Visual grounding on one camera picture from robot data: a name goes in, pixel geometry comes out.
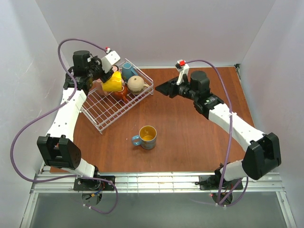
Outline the blue mug with yellow inside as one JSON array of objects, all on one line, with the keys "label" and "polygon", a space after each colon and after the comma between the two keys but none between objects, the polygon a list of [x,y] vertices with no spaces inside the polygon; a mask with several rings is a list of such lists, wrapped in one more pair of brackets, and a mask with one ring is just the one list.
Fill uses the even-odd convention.
[{"label": "blue mug with yellow inside", "polygon": [[141,146],[145,150],[151,150],[156,146],[157,131],[154,127],[147,125],[143,126],[138,135],[132,138],[134,146]]}]

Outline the aluminium frame rail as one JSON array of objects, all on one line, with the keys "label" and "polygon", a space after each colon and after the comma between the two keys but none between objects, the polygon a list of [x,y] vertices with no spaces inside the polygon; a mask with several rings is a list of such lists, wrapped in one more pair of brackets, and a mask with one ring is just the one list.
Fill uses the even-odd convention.
[{"label": "aluminium frame rail", "polygon": [[[156,146],[145,150],[132,138],[143,126],[157,131]],[[35,184],[21,223],[28,228],[294,228],[295,220],[278,173],[234,193],[235,206],[221,208],[212,190],[195,185],[224,158],[228,135],[198,114],[191,100],[170,99],[159,92],[147,96],[102,133],[80,111],[75,142],[84,159],[104,176],[115,176],[117,190],[106,191],[88,209],[72,190],[75,179],[58,169]]]}]

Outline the teal dotted mug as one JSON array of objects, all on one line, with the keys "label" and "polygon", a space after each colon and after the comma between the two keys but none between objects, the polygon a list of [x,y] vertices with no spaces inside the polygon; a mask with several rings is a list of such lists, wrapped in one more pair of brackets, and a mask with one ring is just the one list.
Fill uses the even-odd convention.
[{"label": "teal dotted mug", "polygon": [[134,67],[132,66],[131,63],[125,62],[122,66],[122,77],[124,82],[128,82],[128,80],[132,76],[137,76],[138,73],[135,71]]}]

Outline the salmon pink dotted mug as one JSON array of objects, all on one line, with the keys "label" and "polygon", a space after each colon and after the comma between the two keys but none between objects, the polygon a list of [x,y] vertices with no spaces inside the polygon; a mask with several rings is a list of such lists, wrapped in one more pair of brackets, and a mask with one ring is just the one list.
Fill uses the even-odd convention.
[{"label": "salmon pink dotted mug", "polygon": [[94,81],[94,86],[95,86],[95,88],[96,88],[95,91],[96,91],[100,96],[107,96],[107,95],[108,95],[108,93],[105,92],[105,91],[103,90],[103,88],[102,88],[102,81],[101,81],[100,79]]}]

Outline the small orange cup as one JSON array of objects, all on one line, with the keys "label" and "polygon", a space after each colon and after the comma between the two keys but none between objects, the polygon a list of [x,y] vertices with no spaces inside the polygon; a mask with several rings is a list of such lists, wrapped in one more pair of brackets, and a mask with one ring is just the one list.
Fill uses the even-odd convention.
[{"label": "small orange cup", "polygon": [[128,94],[128,88],[124,85],[122,86],[120,91],[111,93],[112,97],[114,97],[116,100],[123,100],[125,103],[128,102],[127,94]]}]

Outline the beige round mug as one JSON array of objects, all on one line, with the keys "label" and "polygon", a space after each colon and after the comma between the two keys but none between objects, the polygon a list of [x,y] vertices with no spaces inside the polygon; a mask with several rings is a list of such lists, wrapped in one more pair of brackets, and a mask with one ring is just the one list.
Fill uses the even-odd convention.
[{"label": "beige round mug", "polygon": [[140,94],[143,90],[149,87],[144,79],[140,76],[132,76],[127,81],[127,87],[133,95]]}]

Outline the light pink faceted mug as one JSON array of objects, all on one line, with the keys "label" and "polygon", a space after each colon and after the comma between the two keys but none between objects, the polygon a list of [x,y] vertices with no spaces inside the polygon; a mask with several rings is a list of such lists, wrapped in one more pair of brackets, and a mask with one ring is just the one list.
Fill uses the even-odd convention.
[{"label": "light pink faceted mug", "polygon": [[114,66],[112,67],[112,70],[113,70],[114,72],[119,71],[119,67],[116,66],[116,65],[114,65]]}]

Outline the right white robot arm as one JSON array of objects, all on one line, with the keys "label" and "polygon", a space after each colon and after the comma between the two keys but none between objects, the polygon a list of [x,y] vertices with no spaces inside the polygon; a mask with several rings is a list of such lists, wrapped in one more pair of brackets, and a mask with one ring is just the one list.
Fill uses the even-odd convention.
[{"label": "right white robot arm", "polygon": [[211,93],[210,81],[203,71],[191,73],[190,80],[178,84],[178,79],[171,79],[155,89],[165,96],[174,98],[179,95],[190,99],[197,112],[206,119],[232,134],[245,151],[244,159],[230,162],[215,173],[224,181],[244,177],[258,180],[282,163],[280,144],[274,133],[265,134],[252,127],[229,107],[218,96]]}]

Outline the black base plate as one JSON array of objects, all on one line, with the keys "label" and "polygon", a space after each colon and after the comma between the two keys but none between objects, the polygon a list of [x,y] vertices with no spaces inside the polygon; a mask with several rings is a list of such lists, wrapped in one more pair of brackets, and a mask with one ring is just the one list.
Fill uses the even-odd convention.
[{"label": "black base plate", "polygon": [[74,182],[73,190],[75,191],[112,191],[114,187],[106,181],[98,181],[84,178],[77,178]]},{"label": "black base plate", "polygon": [[[230,190],[237,185],[238,180],[223,180],[222,189]],[[217,175],[200,175],[195,185],[199,185],[200,190],[217,190],[219,188],[220,177]]]}]

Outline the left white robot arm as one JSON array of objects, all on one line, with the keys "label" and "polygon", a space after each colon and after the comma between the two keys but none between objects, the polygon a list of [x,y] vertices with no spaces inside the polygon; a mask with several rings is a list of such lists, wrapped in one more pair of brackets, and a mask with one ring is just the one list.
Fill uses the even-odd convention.
[{"label": "left white robot arm", "polygon": [[87,50],[73,53],[73,66],[66,73],[60,108],[46,136],[37,140],[38,149],[47,166],[63,169],[77,176],[94,177],[97,168],[82,159],[74,144],[74,130],[81,107],[93,82],[107,82],[113,75],[113,66],[119,55],[107,49],[102,58]]}]

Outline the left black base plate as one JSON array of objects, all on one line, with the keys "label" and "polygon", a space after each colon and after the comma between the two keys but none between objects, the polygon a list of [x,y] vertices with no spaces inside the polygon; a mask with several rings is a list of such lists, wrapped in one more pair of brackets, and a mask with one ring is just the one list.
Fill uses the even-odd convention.
[{"label": "left black base plate", "polygon": [[106,181],[98,181],[84,178],[77,178],[74,182],[73,190],[75,191],[112,191],[114,187]]}]

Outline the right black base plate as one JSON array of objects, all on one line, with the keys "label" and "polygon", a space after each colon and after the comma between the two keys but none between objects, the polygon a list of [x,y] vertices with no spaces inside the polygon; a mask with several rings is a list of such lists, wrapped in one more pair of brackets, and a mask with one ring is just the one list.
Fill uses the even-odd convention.
[{"label": "right black base plate", "polygon": [[[237,185],[238,180],[223,180],[222,189],[230,190]],[[219,188],[220,177],[217,175],[200,175],[195,185],[199,185],[200,190],[217,190]]]}]

